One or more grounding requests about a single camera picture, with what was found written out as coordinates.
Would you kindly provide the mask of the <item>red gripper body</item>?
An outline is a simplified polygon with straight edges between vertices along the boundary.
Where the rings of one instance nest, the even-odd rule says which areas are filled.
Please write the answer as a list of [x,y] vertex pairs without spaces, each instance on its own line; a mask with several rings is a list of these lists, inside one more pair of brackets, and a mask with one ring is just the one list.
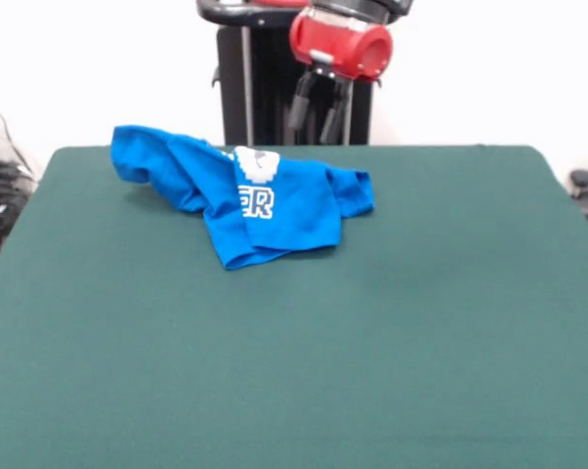
[[299,62],[351,80],[379,79],[394,51],[384,25],[322,9],[305,9],[295,17],[289,44]]

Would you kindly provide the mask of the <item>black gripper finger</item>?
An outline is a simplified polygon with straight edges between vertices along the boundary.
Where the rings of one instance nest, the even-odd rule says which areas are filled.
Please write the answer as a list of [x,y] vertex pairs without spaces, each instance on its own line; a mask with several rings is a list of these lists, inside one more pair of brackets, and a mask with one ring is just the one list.
[[288,126],[293,130],[300,130],[303,127],[314,84],[315,74],[312,71],[305,71],[297,82],[288,120]]
[[343,128],[343,118],[349,97],[349,85],[344,80],[337,80],[333,87],[333,101],[325,116],[320,141],[337,143]]

